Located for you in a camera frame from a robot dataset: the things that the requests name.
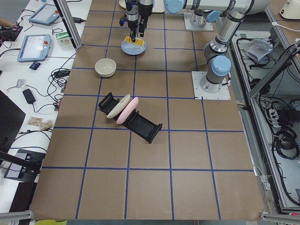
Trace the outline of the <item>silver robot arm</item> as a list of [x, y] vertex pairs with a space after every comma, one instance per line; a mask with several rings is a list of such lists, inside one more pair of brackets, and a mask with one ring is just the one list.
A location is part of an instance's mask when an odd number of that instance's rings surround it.
[[204, 48], [208, 72], [200, 81], [201, 88], [207, 93], [217, 93], [222, 81], [230, 72], [231, 61], [225, 56], [229, 43], [243, 21], [245, 15], [256, 14], [270, 4], [269, 0], [165, 0], [168, 12], [177, 13], [182, 9], [226, 12], [222, 26], [215, 39]]
[[[181, 0], [126, 0], [124, 4], [126, 12], [119, 19], [119, 24], [120, 26], [127, 24], [130, 34], [125, 40], [132, 44], [138, 44], [137, 37], [144, 37], [149, 17], [153, 13], [163, 13], [164, 10], [176, 13], [184, 6], [184, 2]], [[220, 14], [221, 12], [218, 10], [195, 9], [188, 23], [196, 27], [203, 27], [215, 22]]]

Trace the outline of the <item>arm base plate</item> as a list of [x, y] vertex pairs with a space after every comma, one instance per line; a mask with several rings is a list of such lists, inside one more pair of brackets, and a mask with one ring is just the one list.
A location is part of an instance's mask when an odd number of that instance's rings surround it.
[[231, 100], [227, 80], [212, 84], [207, 80], [206, 71], [192, 71], [194, 97], [198, 100]]
[[203, 16], [195, 13], [184, 13], [185, 30], [188, 31], [213, 31], [213, 25]]

